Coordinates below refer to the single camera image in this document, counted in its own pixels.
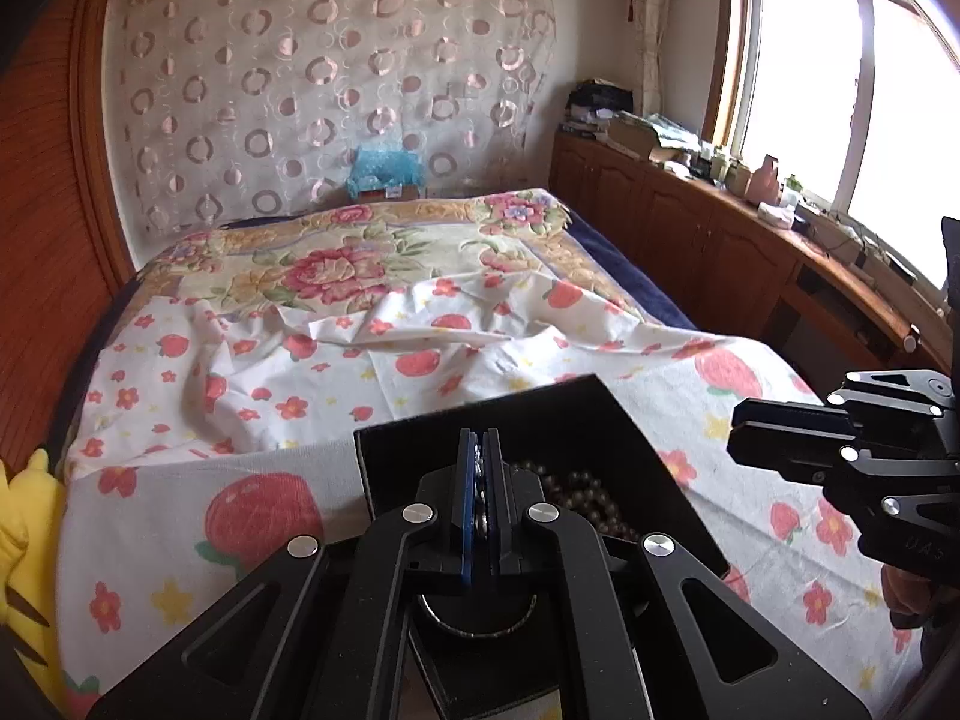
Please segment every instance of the open black box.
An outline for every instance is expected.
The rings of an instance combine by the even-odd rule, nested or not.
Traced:
[[[422,475],[455,464],[464,427],[498,429],[506,463],[530,460],[563,477],[590,471],[639,533],[669,533],[719,577],[730,569],[654,448],[596,376],[358,430],[371,517],[412,502]],[[484,717],[557,687],[549,603],[538,603],[520,630],[480,641],[441,631],[414,605],[410,640],[443,720]]]

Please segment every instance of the window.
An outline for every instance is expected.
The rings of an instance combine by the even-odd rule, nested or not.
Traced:
[[[943,215],[960,193],[938,167],[960,121],[960,73],[926,23],[888,0],[751,0],[733,150],[765,154],[865,224],[935,285]],[[950,160],[944,160],[944,166]]]

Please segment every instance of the window pane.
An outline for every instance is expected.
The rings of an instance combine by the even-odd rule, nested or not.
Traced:
[[[757,80],[743,142],[756,169],[779,159],[833,199],[850,143],[863,40],[856,0],[763,0]]]
[[[940,218],[960,215],[960,193],[923,156],[953,153],[960,74],[921,19],[887,0],[874,0],[874,14],[877,81],[850,213],[939,287],[947,279]]]

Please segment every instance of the pikachu plush toy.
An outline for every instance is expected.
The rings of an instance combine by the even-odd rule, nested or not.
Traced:
[[[54,579],[65,490],[47,472],[48,461],[38,449],[9,482],[0,467],[0,626],[10,629],[27,672],[63,714]]]

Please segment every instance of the bedspread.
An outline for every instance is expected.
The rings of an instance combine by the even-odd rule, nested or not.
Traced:
[[[884,707],[919,637],[890,627],[856,528],[725,449],[739,399],[816,398],[761,343],[648,317],[567,221],[543,191],[352,206],[188,236],[150,265],[68,452],[58,623],[76,715],[288,536],[363,530],[353,430],[585,373],[685,489],[731,587]]]

